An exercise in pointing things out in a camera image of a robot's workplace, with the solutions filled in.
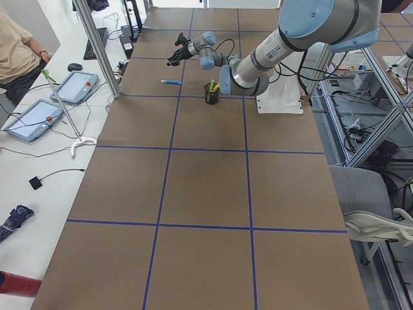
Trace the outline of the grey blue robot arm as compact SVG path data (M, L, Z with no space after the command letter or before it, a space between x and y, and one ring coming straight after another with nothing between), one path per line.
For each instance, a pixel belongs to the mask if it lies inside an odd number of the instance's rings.
M329 45L333 53L366 48L378 39L381 1L321 0L284 1L275 29L247 57L216 52L216 37L205 32L194 40L179 34L179 50L169 58L169 66L199 56L201 68L220 67L222 94L258 96L268 88L267 72L293 52L303 52L313 44Z

